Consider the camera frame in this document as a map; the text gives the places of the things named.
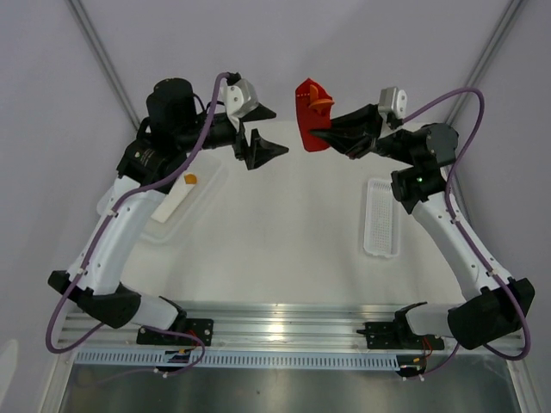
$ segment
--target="white plastic tray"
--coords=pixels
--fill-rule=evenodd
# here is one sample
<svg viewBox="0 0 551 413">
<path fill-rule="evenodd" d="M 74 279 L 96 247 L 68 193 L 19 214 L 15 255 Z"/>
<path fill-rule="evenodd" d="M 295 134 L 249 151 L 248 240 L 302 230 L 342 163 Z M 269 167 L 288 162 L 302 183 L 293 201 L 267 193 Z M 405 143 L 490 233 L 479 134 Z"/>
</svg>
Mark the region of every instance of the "white plastic tray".
<svg viewBox="0 0 551 413">
<path fill-rule="evenodd" d="M 186 173 L 197 176 L 197 184 L 189 191 L 182 203 L 163 224 L 149 219 L 141 234 L 142 239 L 149 243 L 169 243 L 181 229 L 188 231 L 199 218 L 201 211 L 213 198 L 213 195 L 223 185 L 227 173 L 222 162 L 208 153 L 199 152 Z M 102 214 L 112 188 L 97 203 L 97 213 Z"/>
<path fill-rule="evenodd" d="M 399 254 L 399 205 L 391 182 L 372 178 L 368 182 L 363 249 L 371 256 L 393 258 Z"/>
</svg>

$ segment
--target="white table surface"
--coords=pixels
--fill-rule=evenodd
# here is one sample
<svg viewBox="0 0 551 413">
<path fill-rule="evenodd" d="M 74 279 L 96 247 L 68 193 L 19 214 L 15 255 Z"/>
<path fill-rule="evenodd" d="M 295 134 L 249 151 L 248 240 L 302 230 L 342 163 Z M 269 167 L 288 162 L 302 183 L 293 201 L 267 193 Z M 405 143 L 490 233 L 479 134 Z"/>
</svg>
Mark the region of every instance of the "white table surface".
<svg viewBox="0 0 551 413">
<path fill-rule="evenodd" d="M 175 300 L 233 303 L 457 303 L 453 273 L 424 229 L 400 208 L 400 254 L 362 249 L 365 197 L 372 177 L 404 164 L 368 155 L 351 161 L 305 152 L 294 122 L 258 124 L 289 153 L 248 171 L 231 148 L 210 151 L 227 178 L 182 242 L 139 241 L 122 281 Z"/>
</svg>

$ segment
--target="orange object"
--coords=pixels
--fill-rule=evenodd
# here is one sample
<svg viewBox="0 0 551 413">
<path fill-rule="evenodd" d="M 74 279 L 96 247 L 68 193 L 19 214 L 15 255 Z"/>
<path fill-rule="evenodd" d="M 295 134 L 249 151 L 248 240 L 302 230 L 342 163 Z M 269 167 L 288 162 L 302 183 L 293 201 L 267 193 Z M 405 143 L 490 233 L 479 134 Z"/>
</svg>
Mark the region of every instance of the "orange object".
<svg viewBox="0 0 551 413">
<path fill-rule="evenodd" d="M 196 185 L 197 184 L 197 176 L 195 176 L 193 174 L 184 175 L 183 180 L 186 183 L 191 184 L 191 185 Z"/>
<path fill-rule="evenodd" d="M 300 136 L 304 149 L 309 152 L 323 151 L 329 144 L 323 139 L 313 136 L 313 129 L 329 129 L 331 127 L 331 106 L 335 103 L 325 89 L 311 78 L 305 80 L 295 94 L 296 119 L 299 124 Z"/>
</svg>

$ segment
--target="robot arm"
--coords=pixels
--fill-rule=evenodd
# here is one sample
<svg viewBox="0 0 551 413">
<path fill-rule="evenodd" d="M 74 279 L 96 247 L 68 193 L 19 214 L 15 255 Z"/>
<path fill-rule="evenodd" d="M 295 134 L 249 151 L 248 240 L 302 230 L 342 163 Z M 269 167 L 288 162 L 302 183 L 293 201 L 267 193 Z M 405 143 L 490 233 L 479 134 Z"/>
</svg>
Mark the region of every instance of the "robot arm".
<svg viewBox="0 0 551 413">
<path fill-rule="evenodd" d="M 220 88 L 220 96 L 226 111 L 214 116 L 204 149 L 231 145 L 236 158 L 245 161 L 249 170 L 288 151 L 263 140 L 257 129 L 251 133 L 251 144 L 247 144 L 244 122 L 276 116 L 258 102 L 249 82 L 239 74 L 230 75 L 228 85 Z M 112 195 L 94 233 L 77 260 L 66 271 L 52 272 L 48 280 L 63 294 L 81 275 L 68 298 L 110 327 L 133 323 L 179 331 L 185 321 L 185 312 L 169 300 L 138 293 L 121 284 L 121 273 L 133 246 L 173 182 L 131 196 L 116 213 L 114 205 L 128 191 L 169 176 L 186 160 L 207 117 L 205 112 L 196 113 L 194 98 L 191 84 L 183 79 L 166 79 L 155 86 L 147 98 L 149 117 L 142 121 L 136 139 L 125 150 Z M 112 215 L 111 220 L 82 274 L 80 267 L 86 251 L 108 215 Z"/>
<path fill-rule="evenodd" d="M 384 89 L 378 105 L 331 120 L 331 127 L 310 130 L 306 137 L 301 129 L 302 138 L 322 139 L 351 159 L 373 152 L 411 165 L 392 173 L 394 198 L 434 239 L 466 302 L 409 305 L 396 313 L 394 322 L 400 324 L 396 329 L 409 342 L 418 342 L 416 338 L 425 335 L 449 336 L 464 348 L 477 348 L 521 328 L 514 305 L 496 277 L 509 287 L 524 315 L 534 298 L 534 288 L 527 279 L 515 280 L 495 260 L 461 215 L 453 195 L 450 213 L 441 168 L 455 162 L 458 134 L 450 126 L 437 123 L 415 132 L 401 129 L 406 102 L 403 90 Z M 491 274 L 481 257 L 491 262 Z"/>
</svg>

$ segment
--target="purple cable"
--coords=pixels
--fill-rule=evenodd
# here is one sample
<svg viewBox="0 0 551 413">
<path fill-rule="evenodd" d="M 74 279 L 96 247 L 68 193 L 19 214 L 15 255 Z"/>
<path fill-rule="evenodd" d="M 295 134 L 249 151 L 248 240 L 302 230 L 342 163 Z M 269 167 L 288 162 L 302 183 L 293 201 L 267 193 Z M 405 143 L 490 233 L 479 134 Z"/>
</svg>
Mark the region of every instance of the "purple cable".
<svg viewBox="0 0 551 413">
<path fill-rule="evenodd" d="M 207 352 L 207 349 L 205 347 L 205 343 L 199 337 L 195 337 L 195 336 L 192 336 L 192 335 L 186 334 L 186 333 L 178 333 L 178 332 L 175 332 L 175 331 L 167 331 L 167 330 L 156 329 L 155 327 L 150 327 L 150 326 L 147 326 L 147 325 L 145 325 L 144 328 L 148 329 L 148 330 L 151 330 L 151 331 L 155 331 L 157 333 L 166 334 L 166 335 L 169 335 L 169 336 L 178 336 L 178 337 L 182 337 L 182 338 L 188 338 L 190 340 L 193 340 L 194 342 L 196 342 L 197 344 L 199 344 L 201 346 L 201 355 L 197 358 L 197 360 L 195 360 L 193 363 L 189 363 L 186 367 L 179 368 L 175 372 L 165 372 L 165 373 L 163 373 L 164 378 L 177 376 L 178 374 L 182 374 L 182 373 L 187 372 L 190 368 L 192 368 L 192 367 L 196 366 L 197 364 L 201 363 L 203 358 L 205 357 L 205 353 Z M 144 368 L 144 367 L 134 368 L 132 370 L 126 370 L 125 372 L 114 374 L 110 377 L 107 377 L 106 379 L 101 379 L 101 380 L 96 381 L 96 382 L 94 382 L 90 385 L 81 385 L 79 387 L 88 388 L 88 387 L 95 387 L 97 385 L 104 385 L 104 384 L 108 383 L 111 380 L 115 380 L 115 379 L 119 379 L 121 377 L 129 376 L 130 374 L 143 373 L 143 372 L 161 373 L 161 372 L 156 372 L 155 370 L 151 370 L 150 368 Z"/>
<path fill-rule="evenodd" d="M 205 124 L 203 125 L 199 138 L 197 139 L 195 146 L 189 153 L 188 158 L 182 163 L 182 165 L 180 165 L 180 167 L 177 170 L 175 170 L 165 178 L 161 179 L 160 181 L 154 182 L 150 185 L 145 185 L 144 187 L 132 189 L 126 192 L 124 195 L 122 195 L 113 205 L 112 211 L 115 214 L 117 213 L 117 211 L 119 211 L 124 201 L 127 200 L 130 196 L 139 194 L 141 192 L 149 191 L 150 189 L 163 187 L 164 185 L 175 181 L 189 167 L 189 165 L 193 162 L 193 160 L 195 159 L 195 157 L 203 147 L 203 144 L 205 143 L 205 139 L 207 138 L 207 135 L 208 135 L 208 130 L 210 129 L 210 126 L 214 120 L 214 112 L 216 112 L 216 102 L 218 101 L 220 84 L 222 82 L 222 79 L 225 79 L 228 77 L 229 77 L 229 73 L 227 72 L 220 73 L 216 77 L 216 81 L 214 82 L 213 98 L 211 99 L 211 104 L 207 113 L 207 118 L 205 119 Z M 77 276 L 75 276 L 74 280 L 67 287 L 67 289 L 61 296 L 61 299 L 59 299 L 59 302 L 55 306 L 55 309 L 53 310 L 52 316 L 50 317 L 50 321 L 48 322 L 48 326 L 46 328 L 46 348 L 48 349 L 48 351 L 50 351 L 50 353 L 62 354 L 67 351 L 73 350 L 74 348 L 76 348 L 77 346 L 85 342 L 92 334 L 94 334 L 104 325 L 103 323 L 99 323 L 96 327 L 88 331 L 86 334 L 84 334 L 82 337 L 76 340 L 73 344 L 65 348 L 55 348 L 53 346 L 53 343 L 52 343 L 53 328 L 55 326 L 55 323 L 58 319 L 59 314 L 61 313 L 61 309 L 63 308 L 63 305 L 65 304 L 66 300 L 69 298 L 69 295 L 72 293 L 72 291 L 75 289 L 80 279 L 83 277 L 83 274 L 85 274 L 85 269 L 86 267 L 88 267 L 88 263 L 90 262 L 90 258 L 92 257 L 92 254 L 96 249 L 96 246 L 99 244 L 103 233 L 105 232 L 109 223 L 111 222 L 111 219 L 113 219 L 115 216 L 116 215 L 108 215 L 103 220 L 102 224 L 100 225 L 99 229 L 96 232 L 96 235 L 92 238 L 92 241 L 90 242 L 90 246 L 88 247 L 88 249 L 86 250 L 86 253 L 84 254 L 83 261 L 80 264 L 80 268 L 82 272 L 80 274 L 77 274 Z"/>
<path fill-rule="evenodd" d="M 437 372 L 438 370 L 440 370 L 442 367 L 446 366 L 449 363 L 449 361 L 454 358 L 455 354 L 459 350 L 459 347 L 460 347 L 460 345 L 459 345 L 459 343 L 457 343 L 446 360 L 444 360 L 442 363 L 440 363 L 438 366 L 432 368 L 428 372 L 424 372 L 423 374 L 419 374 L 418 376 L 415 376 L 415 377 L 418 378 L 419 376 L 423 376 L 423 377 L 430 376 L 431 374 L 433 374 L 433 373 Z"/>
<path fill-rule="evenodd" d="M 457 96 L 457 95 L 460 95 L 462 93 L 474 93 L 479 98 L 479 115 L 476 118 L 476 122 L 474 123 L 473 131 L 468 136 L 467 142 L 465 142 L 465 145 L 462 147 L 461 151 L 459 152 L 459 155 L 457 156 L 457 159 L 455 160 L 454 164 L 451 167 L 451 170 L 450 170 L 449 176 L 448 176 L 448 181 L 446 182 L 446 190 L 445 190 L 445 194 L 444 194 L 444 200 L 446 202 L 446 207 L 448 208 L 449 214 L 451 215 L 452 219 L 455 219 L 456 216 L 457 216 L 455 214 L 454 208 L 452 207 L 451 199 L 450 199 L 452 181 L 455 178 L 456 171 L 457 171 L 457 166 L 459 165 L 459 162 L 465 156 L 465 152 L 467 152 L 468 147 L 473 143 L 474 136 L 476 135 L 476 133 L 478 132 L 478 130 L 480 128 L 480 123 L 482 122 L 482 117 L 484 116 L 484 109 L 485 109 L 484 95 L 482 94 L 482 92 L 479 89 L 476 89 L 476 88 L 459 88 L 459 89 L 456 89 L 456 90 L 452 90 L 451 92 L 440 96 L 439 98 L 437 98 L 434 101 L 432 101 L 432 102 L 428 103 L 427 105 L 423 106 L 422 108 L 420 108 L 419 110 L 417 110 L 413 114 L 410 114 L 409 116 L 404 118 L 404 123 L 409 122 L 410 120 L 418 117 L 419 115 L 426 112 L 430 108 L 433 108 L 438 103 L 443 102 L 443 101 L 449 99 L 452 96 Z M 523 347 L 522 351 L 519 354 L 517 354 L 517 355 L 504 354 L 504 353 L 499 352 L 498 350 L 496 350 L 495 348 L 491 347 L 488 344 L 484 344 L 484 347 L 486 349 L 488 349 L 489 351 L 491 351 L 492 353 L 494 353 L 495 355 L 498 355 L 499 357 L 502 357 L 506 360 L 509 360 L 509 361 L 522 360 L 524 357 L 526 357 L 528 355 L 528 353 L 530 352 L 530 348 L 532 346 L 532 339 L 531 339 L 528 323 L 526 321 L 526 317 L 524 316 L 524 313 L 523 313 L 523 309 L 518 304 L 518 301 L 515 298 L 515 296 L 513 295 L 513 293 L 511 291 L 511 289 L 509 288 L 509 286 L 507 286 L 497 274 L 493 273 L 492 264 L 490 264 L 490 262 L 484 257 L 482 252 L 477 248 L 477 246 L 474 243 L 473 239 L 468 235 L 467 230 L 465 229 L 463 224 L 460 221 L 456 221 L 455 225 L 457 226 L 457 229 L 462 234 L 463 238 L 465 239 L 465 241 L 467 242 L 468 246 L 471 248 L 473 253 L 477 256 L 477 258 L 480 260 L 480 262 L 482 262 L 482 265 L 484 265 L 484 268 L 486 269 L 488 274 L 491 274 L 492 278 L 504 290 L 505 294 L 507 295 L 507 297 L 509 298 L 509 300 L 513 304 L 513 307 L 515 308 L 515 311 L 517 312 L 518 318 L 520 319 L 521 325 L 523 327 L 524 347 Z M 450 357 L 441 366 L 446 364 L 448 362 L 448 360 L 451 357 L 453 357 L 453 355 L 456 352 L 457 351 L 453 352 L 450 355 Z M 441 366 L 431 370 L 429 373 L 432 373 L 433 371 L 437 370 Z"/>
</svg>

